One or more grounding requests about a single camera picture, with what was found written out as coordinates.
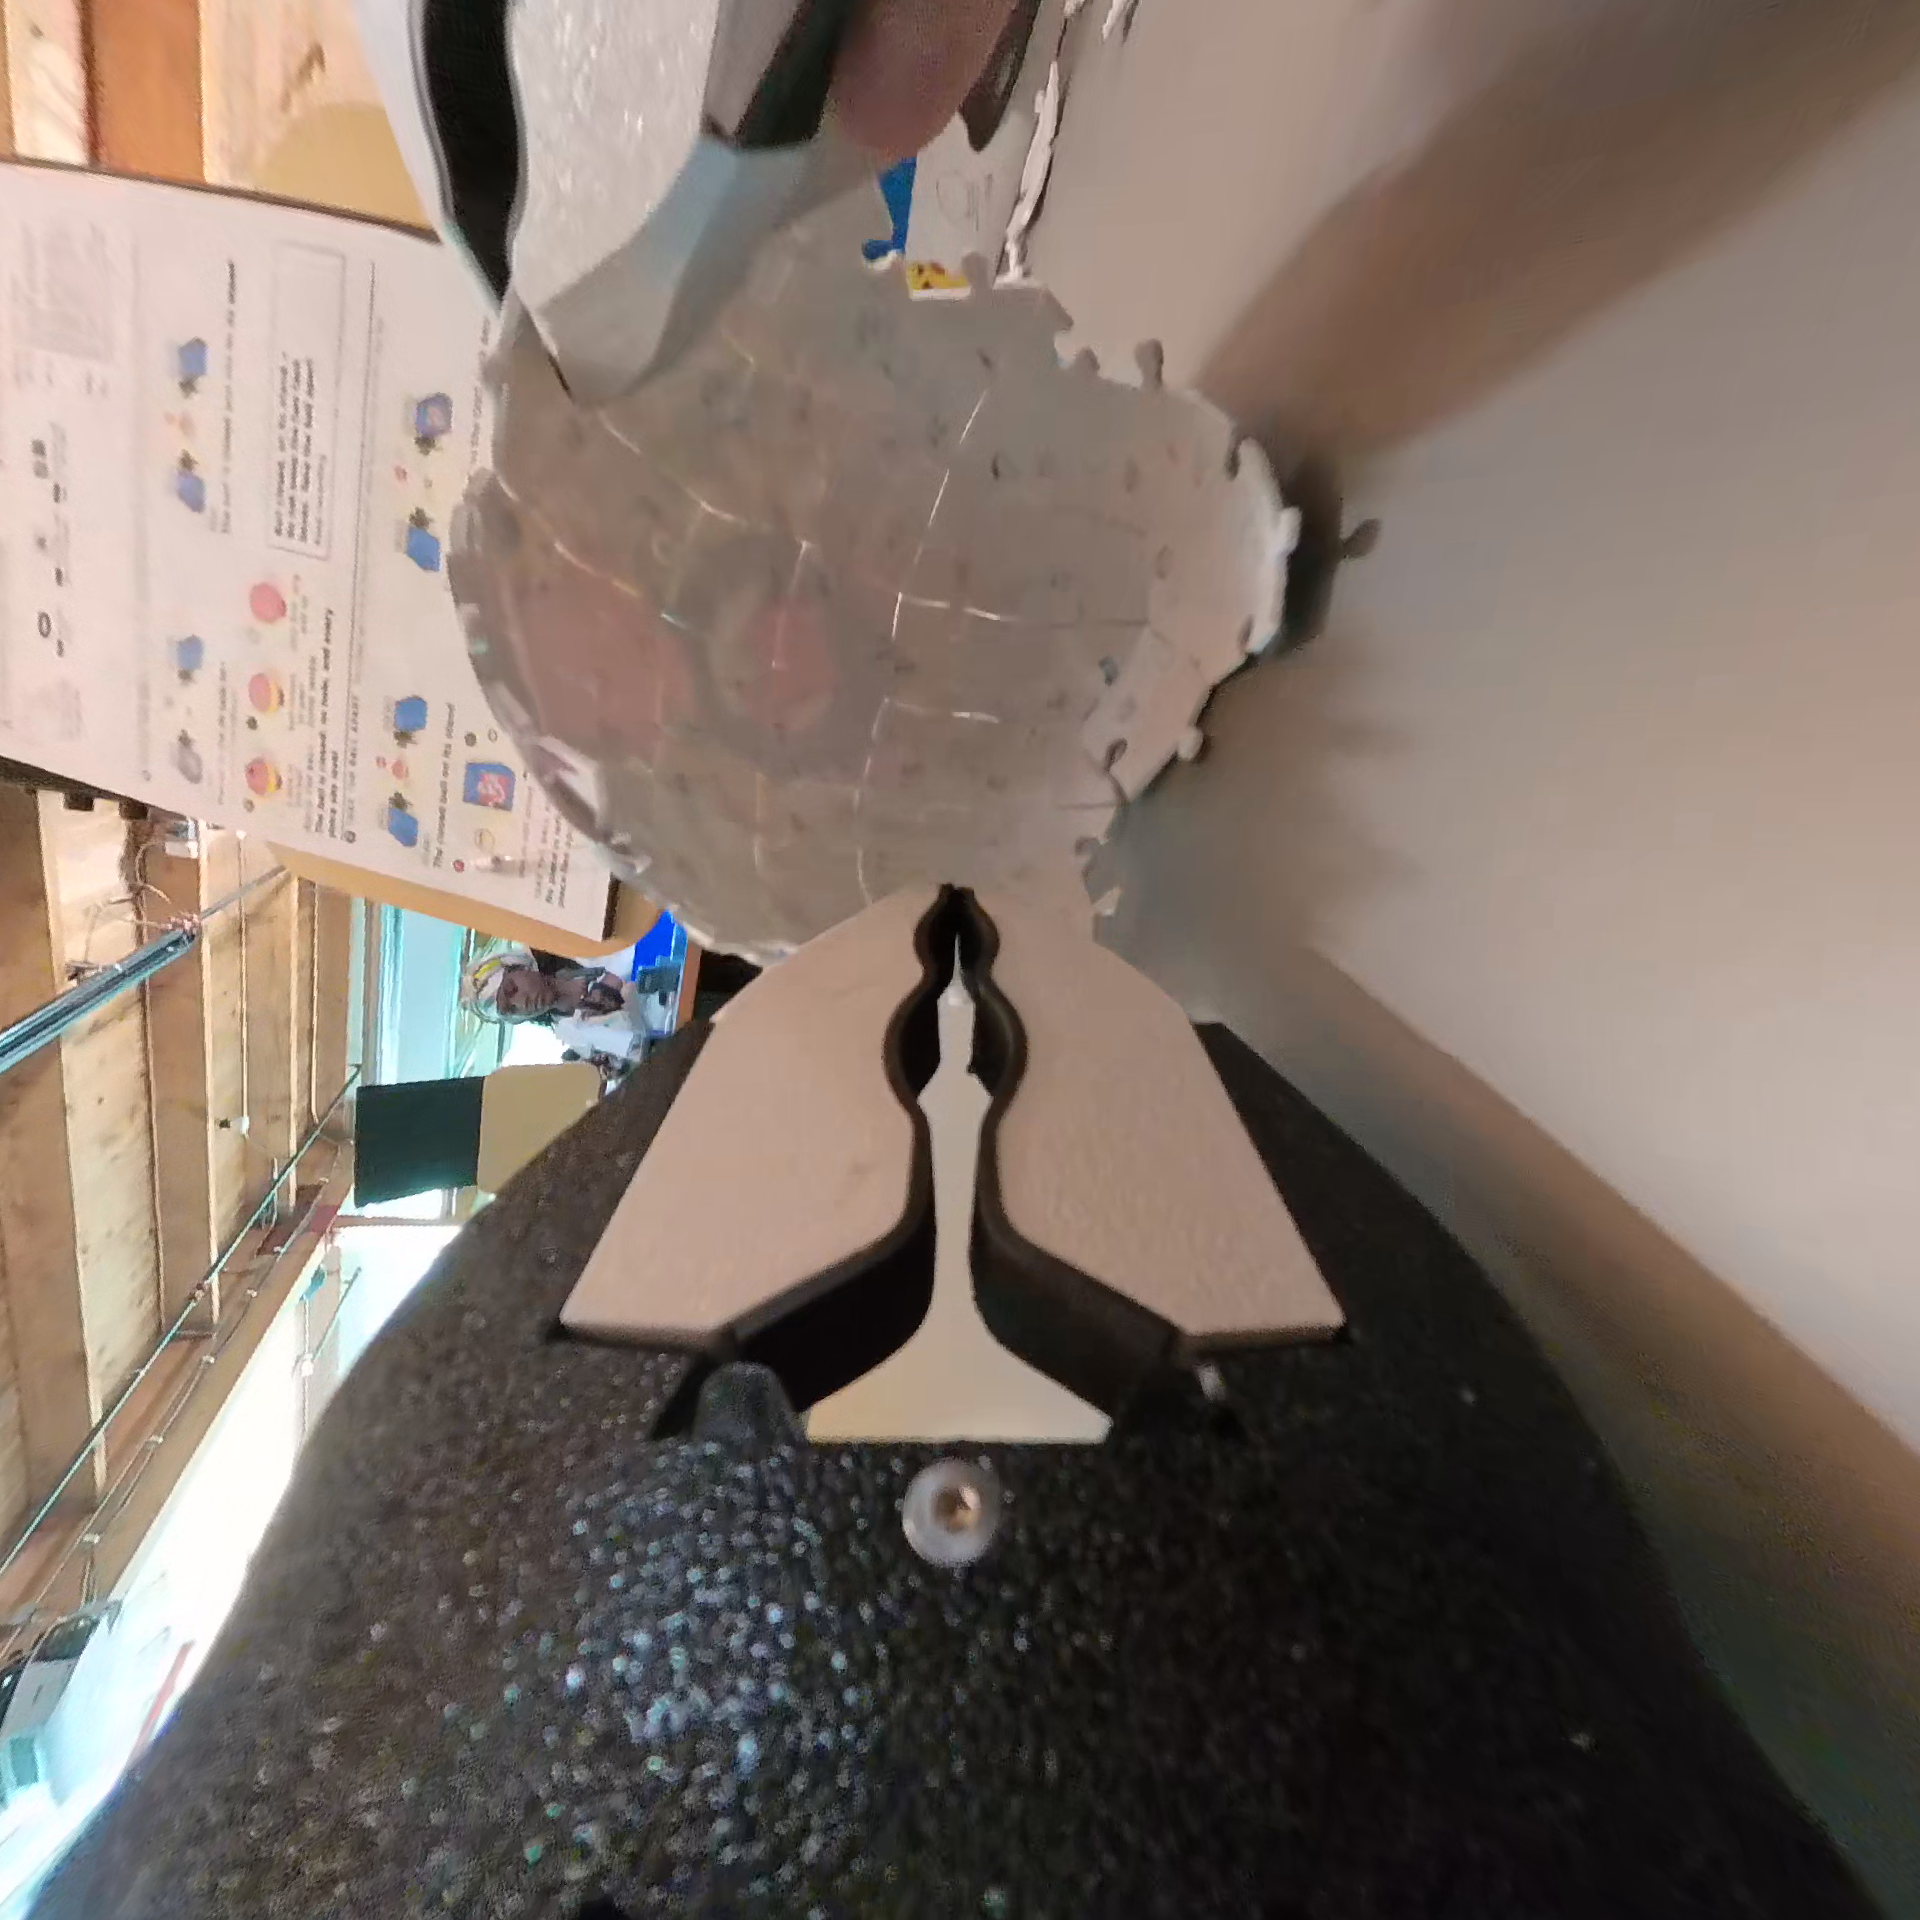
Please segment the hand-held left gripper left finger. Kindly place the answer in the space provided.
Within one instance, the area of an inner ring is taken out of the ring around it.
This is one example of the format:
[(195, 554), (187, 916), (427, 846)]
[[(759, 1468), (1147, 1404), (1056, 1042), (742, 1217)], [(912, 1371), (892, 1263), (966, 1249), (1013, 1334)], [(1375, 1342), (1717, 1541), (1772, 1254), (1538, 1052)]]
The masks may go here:
[(560, 1327), (765, 1368), (826, 1404), (921, 1327), (937, 1208), (921, 1088), (953, 892), (908, 888), (757, 972), (639, 1150)]

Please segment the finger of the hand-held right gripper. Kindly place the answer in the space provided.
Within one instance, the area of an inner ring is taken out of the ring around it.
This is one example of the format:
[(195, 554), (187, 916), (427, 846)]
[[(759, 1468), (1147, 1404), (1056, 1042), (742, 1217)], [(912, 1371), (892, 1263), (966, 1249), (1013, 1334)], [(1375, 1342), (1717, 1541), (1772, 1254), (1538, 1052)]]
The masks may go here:
[(501, 303), (517, 227), (510, 0), (364, 0), (358, 39), (439, 241)]
[(757, 254), (844, 188), (836, 118), (799, 148), (706, 128), (718, 0), (539, 0), (510, 20), (524, 184), (514, 291), (592, 407), (666, 371)]

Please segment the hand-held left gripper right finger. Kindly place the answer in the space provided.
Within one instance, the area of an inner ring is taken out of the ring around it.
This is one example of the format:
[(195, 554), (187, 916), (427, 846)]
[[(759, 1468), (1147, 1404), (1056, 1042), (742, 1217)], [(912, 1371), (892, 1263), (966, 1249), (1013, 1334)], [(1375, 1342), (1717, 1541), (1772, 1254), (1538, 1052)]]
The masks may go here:
[(970, 1283), (990, 1336), (1096, 1411), (1199, 1400), (1220, 1356), (1348, 1314), (1199, 1022), (1086, 928), (966, 895), (977, 1131)]

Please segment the pile of puzzle pieces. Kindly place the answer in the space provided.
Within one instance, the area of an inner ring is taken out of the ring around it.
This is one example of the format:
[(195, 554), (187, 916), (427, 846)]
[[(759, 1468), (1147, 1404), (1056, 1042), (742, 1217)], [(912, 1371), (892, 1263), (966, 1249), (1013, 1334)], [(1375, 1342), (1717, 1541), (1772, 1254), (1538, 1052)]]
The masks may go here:
[(1018, 76), (1007, 81), (1002, 118), (1021, 169), (1013, 184), (990, 188), (1002, 219), (990, 222), (994, 288), (1033, 280), (1033, 235), (1044, 213), (1050, 179), (1067, 151), (1075, 109), (1118, 73), (1125, 45), (1137, 29), (1137, 0), (1044, 0), (1021, 45)]

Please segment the partly built puzzle ball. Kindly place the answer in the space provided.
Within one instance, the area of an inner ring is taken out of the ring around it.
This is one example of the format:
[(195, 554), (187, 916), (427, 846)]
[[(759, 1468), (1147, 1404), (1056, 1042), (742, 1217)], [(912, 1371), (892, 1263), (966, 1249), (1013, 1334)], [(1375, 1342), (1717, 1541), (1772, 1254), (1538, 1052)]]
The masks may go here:
[(543, 790), (702, 945), (773, 960), (916, 883), (1092, 924), (1104, 840), (1286, 632), (1301, 510), (1159, 347), (1111, 381), (988, 268), (867, 258), (874, 183), (586, 403), (517, 298), (450, 530)]

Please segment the person's right hand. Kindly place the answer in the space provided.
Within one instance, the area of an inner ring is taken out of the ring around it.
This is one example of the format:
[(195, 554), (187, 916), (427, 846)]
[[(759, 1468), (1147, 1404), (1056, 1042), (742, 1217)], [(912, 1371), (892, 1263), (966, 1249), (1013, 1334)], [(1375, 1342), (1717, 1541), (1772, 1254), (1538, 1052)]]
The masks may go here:
[(982, 76), (1007, 0), (860, 0), (836, 56), (832, 105), (862, 151), (921, 151)]

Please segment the grey rounded board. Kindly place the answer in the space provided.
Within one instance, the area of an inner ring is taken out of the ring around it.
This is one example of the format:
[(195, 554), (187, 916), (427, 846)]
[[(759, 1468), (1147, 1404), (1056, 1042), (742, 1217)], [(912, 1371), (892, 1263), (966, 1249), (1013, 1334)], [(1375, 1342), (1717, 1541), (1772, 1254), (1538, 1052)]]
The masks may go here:
[(473, 1186), (481, 1194), (501, 1194), (531, 1161), (560, 1139), (604, 1088), (604, 1073), (592, 1062), (501, 1064), (485, 1073)]

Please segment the black panel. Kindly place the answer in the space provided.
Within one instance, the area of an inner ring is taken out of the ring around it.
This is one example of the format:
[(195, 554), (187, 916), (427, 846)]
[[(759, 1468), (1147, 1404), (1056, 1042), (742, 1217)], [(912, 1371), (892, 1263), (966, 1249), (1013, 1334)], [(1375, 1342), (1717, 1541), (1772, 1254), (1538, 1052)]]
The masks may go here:
[(352, 1105), (352, 1195), (382, 1208), (473, 1187), (485, 1139), (485, 1073), (358, 1084)]

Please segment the printed task instruction sheet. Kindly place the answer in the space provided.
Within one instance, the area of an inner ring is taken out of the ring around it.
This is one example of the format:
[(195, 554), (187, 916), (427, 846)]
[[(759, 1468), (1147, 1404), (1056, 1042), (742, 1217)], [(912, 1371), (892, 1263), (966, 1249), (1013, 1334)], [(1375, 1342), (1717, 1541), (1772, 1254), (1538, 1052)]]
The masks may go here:
[(6, 160), (6, 756), (599, 940), (450, 599), (485, 347), (421, 232)]

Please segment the metal light rail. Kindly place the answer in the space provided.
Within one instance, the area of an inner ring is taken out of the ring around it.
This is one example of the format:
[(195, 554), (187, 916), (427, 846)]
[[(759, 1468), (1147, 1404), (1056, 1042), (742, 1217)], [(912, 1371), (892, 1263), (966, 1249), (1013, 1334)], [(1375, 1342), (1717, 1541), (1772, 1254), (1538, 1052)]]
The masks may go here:
[(36, 1052), (62, 1044), (84, 1021), (151, 986), (156, 972), (191, 957), (198, 945), (203, 945), (203, 922), (176, 922), (161, 938), (136, 945), (134, 952), (75, 980), (62, 994), (36, 1001), (35, 1013), (15, 1021), (6, 1021), (0, 1073), (11, 1073)]

